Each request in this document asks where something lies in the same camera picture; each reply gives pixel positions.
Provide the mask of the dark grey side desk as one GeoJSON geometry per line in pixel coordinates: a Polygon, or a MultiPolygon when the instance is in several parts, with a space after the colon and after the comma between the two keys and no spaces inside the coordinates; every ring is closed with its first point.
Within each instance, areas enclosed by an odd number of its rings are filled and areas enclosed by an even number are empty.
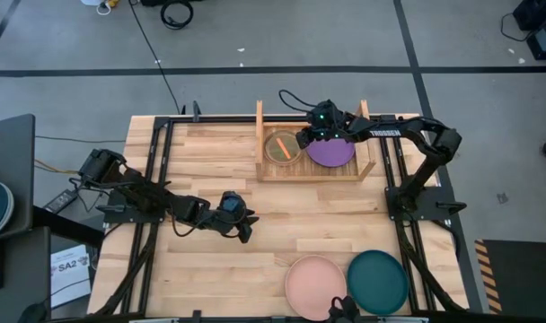
{"type": "Polygon", "coordinates": [[[32,227],[35,121],[32,114],[0,120],[0,182],[13,196],[13,211],[0,240],[32,227]]]}

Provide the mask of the dark teal plate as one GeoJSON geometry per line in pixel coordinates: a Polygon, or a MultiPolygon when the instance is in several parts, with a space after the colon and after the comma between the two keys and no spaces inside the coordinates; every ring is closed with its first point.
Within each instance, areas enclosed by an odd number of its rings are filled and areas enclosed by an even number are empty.
{"type": "Polygon", "coordinates": [[[408,298],[408,278],[399,261],[381,250],[356,255],[347,271],[348,291],[357,305],[376,315],[390,315],[408,298]]]}

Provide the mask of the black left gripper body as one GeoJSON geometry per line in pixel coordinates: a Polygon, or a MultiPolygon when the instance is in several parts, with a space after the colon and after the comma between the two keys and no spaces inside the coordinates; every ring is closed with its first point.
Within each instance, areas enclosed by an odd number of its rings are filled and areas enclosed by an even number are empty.
{"type": "Polygon", "coordinates": [[[251,224],[246,217],[237,218],[235,214],[223,211],[206,211],[198,222],[201,230],[217,231],[227,235],[233,228],[239,233],[251,231],[251,224]]]}

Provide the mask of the wooden plate shelf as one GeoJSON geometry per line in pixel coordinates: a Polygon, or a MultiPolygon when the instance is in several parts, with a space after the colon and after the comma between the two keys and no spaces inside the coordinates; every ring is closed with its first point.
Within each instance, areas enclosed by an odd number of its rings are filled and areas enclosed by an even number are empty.
{"type": "Polygon", "coordinates": [[[256,103],[255,170],[259,181],[362,181],[376,165],[370,142],[355,145],[355,155],[344,166],[323,167],[296,144],[295,134],[306,127],[305,114],[266,114],[256,103]]]}

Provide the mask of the white paper sheet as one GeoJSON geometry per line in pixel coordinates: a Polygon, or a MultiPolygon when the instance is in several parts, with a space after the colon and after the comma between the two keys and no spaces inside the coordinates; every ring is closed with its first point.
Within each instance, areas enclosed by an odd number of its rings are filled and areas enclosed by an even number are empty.
{"type": "Polygon", "coordinates": [[[91,293],[90,256],[84,245],[52,253],[50,306],[52,309],[91,293]]]}

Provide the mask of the black hazard striped mat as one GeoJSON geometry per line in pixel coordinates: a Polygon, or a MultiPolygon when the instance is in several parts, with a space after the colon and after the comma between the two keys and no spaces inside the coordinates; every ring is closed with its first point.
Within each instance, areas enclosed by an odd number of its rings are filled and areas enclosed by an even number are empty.
{"type": "Polygon", "coordinates": [[[546,319],[546,242],[476,240],[491,314],[546,319]]]}

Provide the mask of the black power adapter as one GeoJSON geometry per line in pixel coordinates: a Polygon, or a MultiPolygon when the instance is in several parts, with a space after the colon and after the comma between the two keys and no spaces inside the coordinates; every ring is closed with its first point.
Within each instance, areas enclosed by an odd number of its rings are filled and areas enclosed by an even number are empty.
{"type": "Polygon", "coordinates": [[[59,214],[78,198],[75,190],[65,189],[59,195],[43,206],[43,209],[53,214],[59,214]]]}

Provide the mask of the purple plate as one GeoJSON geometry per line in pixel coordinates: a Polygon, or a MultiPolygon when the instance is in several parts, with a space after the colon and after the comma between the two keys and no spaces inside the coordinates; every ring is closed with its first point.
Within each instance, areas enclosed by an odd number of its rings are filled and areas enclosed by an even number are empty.
{"type": "Polygon", "coordinates": [[[336,168],[346,165],[353,158],[355,145],[344,139],[314,141],[305,151],[313,162],[323,167],[336,168]]]}

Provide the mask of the pink plate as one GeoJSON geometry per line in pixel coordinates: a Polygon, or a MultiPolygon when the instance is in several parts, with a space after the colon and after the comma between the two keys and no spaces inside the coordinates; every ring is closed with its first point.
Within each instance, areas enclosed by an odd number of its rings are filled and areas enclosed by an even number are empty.
{"type": "Polygon", "coordinates": [[[332,300],[347,295],[346,278],[334,262],[319,256],[299,258],[286,273],[286,299],[301,317],[324,321],[332,300]]]}

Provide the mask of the grey cabinet with keypad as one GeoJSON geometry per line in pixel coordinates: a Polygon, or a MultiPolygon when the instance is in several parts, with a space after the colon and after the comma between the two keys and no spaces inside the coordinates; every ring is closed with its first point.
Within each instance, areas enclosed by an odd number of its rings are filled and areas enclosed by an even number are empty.
{"type": "Polygon", "coordinates": [[[40,323],[50,314],[50,233],[37,228],[0,241],[0,323],[40,323]]]}

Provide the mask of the black equipment case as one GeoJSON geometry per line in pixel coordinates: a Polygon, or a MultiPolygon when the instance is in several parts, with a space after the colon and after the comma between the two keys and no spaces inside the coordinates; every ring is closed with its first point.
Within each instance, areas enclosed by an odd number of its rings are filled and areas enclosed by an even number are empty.
{"type": "Polygon", "coordinates": [[[546,60],[546,0],[522,0],[513,16],[536,60],[546,60]]]}

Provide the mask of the black aluminium rig frame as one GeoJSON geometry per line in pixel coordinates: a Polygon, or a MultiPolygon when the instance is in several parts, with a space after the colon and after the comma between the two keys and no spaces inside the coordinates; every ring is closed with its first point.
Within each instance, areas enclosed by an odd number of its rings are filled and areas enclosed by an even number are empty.
{"type": "Polygon", "coordinates": [[[255,119],[212,118],[178,123],[151,141],[154,120],[131,119],[124,150],[129,166],[179,195],[217,204],[225,191],[242,196],[259,220],[247,243],[213,231],[161,223],[145,314],[206,318],[290,317],[286,272],[307,255],[341,268],[368,249],[398,256],[397,234],[386,213],[380,145],[370,143],[374,167],[360,182],[260,182],[255,171],[255,119]]]}

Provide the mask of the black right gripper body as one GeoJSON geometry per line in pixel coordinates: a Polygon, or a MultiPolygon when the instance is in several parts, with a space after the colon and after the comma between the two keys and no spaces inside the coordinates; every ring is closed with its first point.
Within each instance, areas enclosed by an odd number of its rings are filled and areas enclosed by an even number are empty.
{"type": "Polygon", "coordinates": [[[306,138],[309,143],[313,141],[328,141],[330,139],[344,139],[346,142],[358,143],[361,141],[359,134],[352,129],[354,119],[333,122],[328,119],[308,118],[306,138]]]}

